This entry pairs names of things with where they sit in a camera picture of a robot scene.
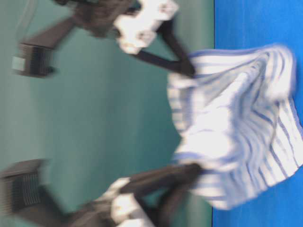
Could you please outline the black white lower gripper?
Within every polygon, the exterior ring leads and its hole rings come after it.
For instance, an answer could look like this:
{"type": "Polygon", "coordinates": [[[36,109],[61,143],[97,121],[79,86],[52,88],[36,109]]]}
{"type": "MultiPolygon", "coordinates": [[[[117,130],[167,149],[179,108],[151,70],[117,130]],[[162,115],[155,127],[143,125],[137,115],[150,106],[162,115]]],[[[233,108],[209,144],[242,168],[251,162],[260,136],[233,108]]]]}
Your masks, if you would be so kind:
{"type": "Polygon", "coordinates": [[[65,227],[168,227],[187,190],[201,174],[198,164],[173,165],[123,177],[71,215],[65,227]],[[154,206],[144,197],[166,189],[154,206]]]}

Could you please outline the black white upper gripper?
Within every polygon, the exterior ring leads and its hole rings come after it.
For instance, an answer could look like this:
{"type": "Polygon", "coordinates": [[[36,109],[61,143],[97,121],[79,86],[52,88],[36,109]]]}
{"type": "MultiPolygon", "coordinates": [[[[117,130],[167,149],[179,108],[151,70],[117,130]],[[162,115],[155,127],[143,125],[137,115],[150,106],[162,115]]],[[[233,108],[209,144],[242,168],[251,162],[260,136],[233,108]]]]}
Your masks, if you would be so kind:
{"type": "Polygon", "coordinates": [[[93,36],[110,35],[123,52],[148,64],[193,77],[195,68],[181,42],[174,35],[173,18],[179,10],[174,0],[57,0],[60,6],[70,6],[76,25],[93,36]],[[142,51],[156,38],[156,31],[178,57],[171,61],[142,51]]]}

